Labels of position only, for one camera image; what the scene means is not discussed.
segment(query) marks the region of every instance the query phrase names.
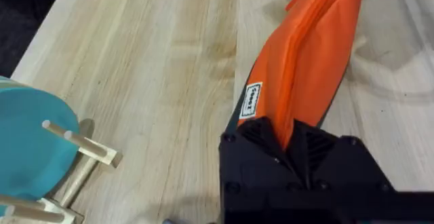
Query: wooden table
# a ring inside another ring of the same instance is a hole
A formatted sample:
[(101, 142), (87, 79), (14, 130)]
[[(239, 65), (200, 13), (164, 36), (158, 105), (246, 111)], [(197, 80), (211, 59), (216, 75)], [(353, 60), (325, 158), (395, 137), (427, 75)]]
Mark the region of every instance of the wooden table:
[[(73, 204), (85, 223), (218, 218), (219, 135), (288, 1), (55, 2), (12, 78), (65, 99), (94, 121), (94, 140), (123, 152)], [(363, 0), (366, 41), (323, 125), (360, 136), (397, 189), (434, 190), (430, 3)]]

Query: orange fabric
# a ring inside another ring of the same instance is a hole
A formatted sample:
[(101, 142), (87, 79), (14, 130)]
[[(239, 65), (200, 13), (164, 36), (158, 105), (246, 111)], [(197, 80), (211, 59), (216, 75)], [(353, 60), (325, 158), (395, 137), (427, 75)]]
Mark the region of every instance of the orange fabric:
[(327, 111), (349, 61), (360, 3), (292, 0), (259, 54), (248, 79), (262, 82), (252, 118), (270, 118), (284, 149), (294, 119), (316, 126)]

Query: screw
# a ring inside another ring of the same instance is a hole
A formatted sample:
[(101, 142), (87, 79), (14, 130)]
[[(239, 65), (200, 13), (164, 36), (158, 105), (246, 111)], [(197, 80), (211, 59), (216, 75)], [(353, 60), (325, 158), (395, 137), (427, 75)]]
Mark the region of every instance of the screw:
[(388, 191), (388, 190), (390, 190), (390, 187), (389, 187), (388, 184), (383, 183), (383, 184), (381, 185), (381, 190), (383, 190), (383, 191)]
[(241, 191), (241, 186), (239, 183), (229, 182), (224, 185), (226, 192), (232, 194), (238, 194)]
[(317, 181), (317, 186), (321, 189), (321, 190), (326, 190), (329, 189), (330, 186), (328, 185), (327, 182), (323, 181), (323, 180), (318, 180)]
[(291, 192), (300, 191), (301, 189), (302, 187), (298, 183), (288, 183), (286, 185), (286, 190)]
[(235, 135), (234, 134), (223, 134), (223, 140), (226, 142), (235, 142)]

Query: teal plate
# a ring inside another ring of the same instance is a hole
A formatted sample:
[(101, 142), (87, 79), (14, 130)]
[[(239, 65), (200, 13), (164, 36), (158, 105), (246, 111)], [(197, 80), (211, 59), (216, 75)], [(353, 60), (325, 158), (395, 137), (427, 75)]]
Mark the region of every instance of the teal plate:
[[(42, 128), (46, 119), (79, 131), (76, 115), (63, 100), (0, 83), (0, 194), (39, 200), (68, 172), (78, 147)], [(0, 206), (0, 216), (4, 209)]]

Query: white label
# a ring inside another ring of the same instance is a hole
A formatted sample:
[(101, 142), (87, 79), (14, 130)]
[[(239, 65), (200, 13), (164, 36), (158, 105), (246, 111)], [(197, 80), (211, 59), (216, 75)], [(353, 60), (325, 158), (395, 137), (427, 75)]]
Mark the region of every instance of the white label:
[(260, 88), (262, 82), (252, 83), (245, 88), (243, 106), (241, 107), (240, 119), (247, 119), (256, 115), (256, 105), (258, 105)]

